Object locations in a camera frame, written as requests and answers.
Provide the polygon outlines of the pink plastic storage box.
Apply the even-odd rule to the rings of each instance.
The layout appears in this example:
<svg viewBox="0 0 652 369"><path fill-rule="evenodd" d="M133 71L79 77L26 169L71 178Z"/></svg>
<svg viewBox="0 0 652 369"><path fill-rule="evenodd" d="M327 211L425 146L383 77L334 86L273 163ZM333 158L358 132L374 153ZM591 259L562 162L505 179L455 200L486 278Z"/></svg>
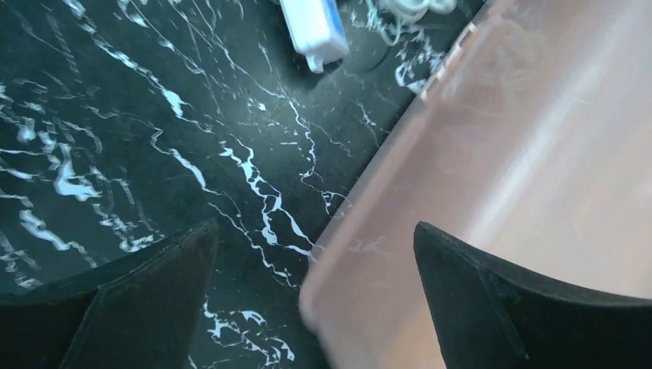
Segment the pink plastic storage box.
<svg viewBox="0 0 652 369"><path fill-rule="evenodd" d="M651 3L489 1L318 239L299 307L332 368L443 368L421 222L651 296Z"/></svg>

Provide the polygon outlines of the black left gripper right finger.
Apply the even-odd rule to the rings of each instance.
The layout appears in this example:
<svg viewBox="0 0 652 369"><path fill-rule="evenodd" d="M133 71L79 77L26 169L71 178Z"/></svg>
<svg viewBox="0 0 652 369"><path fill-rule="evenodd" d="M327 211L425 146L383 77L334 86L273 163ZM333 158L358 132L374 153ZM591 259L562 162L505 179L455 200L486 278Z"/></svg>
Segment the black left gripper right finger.
<svg viewBox="0 0 652 369"><path fill-rule="evenodd" d="M420 222L414 255L448 368L649 368L651 302L528 270Z"/></svg>

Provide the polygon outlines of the white power strip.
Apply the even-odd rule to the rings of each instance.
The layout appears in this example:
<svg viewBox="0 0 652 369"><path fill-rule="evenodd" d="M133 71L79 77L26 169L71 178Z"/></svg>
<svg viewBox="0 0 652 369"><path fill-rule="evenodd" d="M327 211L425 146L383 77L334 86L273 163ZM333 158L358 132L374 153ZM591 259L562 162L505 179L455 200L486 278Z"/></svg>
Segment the white power strip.
<svg viewBox="0 0 652 369"><path fill-rule="evenodd" d="M294 50L315 74L349 53L341 17L334 0L280 0Z"/></svg>

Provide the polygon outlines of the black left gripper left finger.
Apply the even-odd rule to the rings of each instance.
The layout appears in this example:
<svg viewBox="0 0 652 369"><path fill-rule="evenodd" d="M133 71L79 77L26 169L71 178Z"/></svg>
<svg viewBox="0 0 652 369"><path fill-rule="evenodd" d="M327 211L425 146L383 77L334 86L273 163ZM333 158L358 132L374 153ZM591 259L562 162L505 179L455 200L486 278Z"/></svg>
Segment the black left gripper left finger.
<svg viewBox="0 0 652 369"><path fill-rule="evenodd" d="M1 296L3 368L181 368L218 250L209 221L100 267Z"/></svg>

